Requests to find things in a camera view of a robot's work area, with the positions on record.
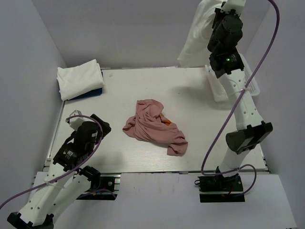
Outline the white printed t-shirt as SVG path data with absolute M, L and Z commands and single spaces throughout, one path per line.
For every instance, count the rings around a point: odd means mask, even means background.
M 221 5 L 221 0 L 203 0 L 199 3 L 187 40 L 177 59 L 181 67 L 201 67 L 209 64 L 210 52 L 207 45 L 213 31 L 215 8 Z

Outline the pink printed t-shirt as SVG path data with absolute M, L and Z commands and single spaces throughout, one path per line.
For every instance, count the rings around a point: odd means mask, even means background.
M 188 142 L 177 125 L 163 115 L 163 109 L 163 104 L 154 99 L 138 100 L 135 115 L 122 130 L 139 141 L 166 144 L 169 156 L 183 156 Z

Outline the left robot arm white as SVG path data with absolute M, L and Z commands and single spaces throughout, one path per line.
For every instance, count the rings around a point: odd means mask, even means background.
M 19 211 L 9 214 L 7 221 L 16 229 L 52 229 L 64 210 L 85 191 L 98 191 L 101 173 L 91 166 L 83 166 L 111 127 L 95 114 L 82 115 L 74 111 L 66 122 L 73 129 L 51 160 L 42 184 Z

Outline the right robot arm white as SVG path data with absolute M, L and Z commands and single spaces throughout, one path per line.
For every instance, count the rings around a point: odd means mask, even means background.
M 215 184 L 220 190 L 232 185 L 231 177 L 238 174 L 244 158 L 273 130 L 272 124 L 266 123 L 257 111 L 246 89 L 249 81 L 245 80 L 244 62 L 236 48 L 243 36 L 240 15 L 244 6 L 244 0 L 228 0 L 216 7 L 207 46 L 210 65 L 227 93 L 232 105 L 230 115 L 234 115 L 236 122 L 236 131 L 225 136 L 228 149 L 215 172 Z

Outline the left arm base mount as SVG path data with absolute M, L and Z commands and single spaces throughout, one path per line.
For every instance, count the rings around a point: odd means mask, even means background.
M 90 187 L 77 200 L 115 200 L 120 185 L 121 175 L 102 174 L 97 169 L 86 166 L 76 170 L 73 178 L 84 175 Z

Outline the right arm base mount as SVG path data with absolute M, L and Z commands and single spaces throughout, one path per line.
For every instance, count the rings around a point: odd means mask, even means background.
M 194 184 L 199 188 L 201 203 L 245 202 L 244 188 L 238 172 L 231 177 L 200 176 Z

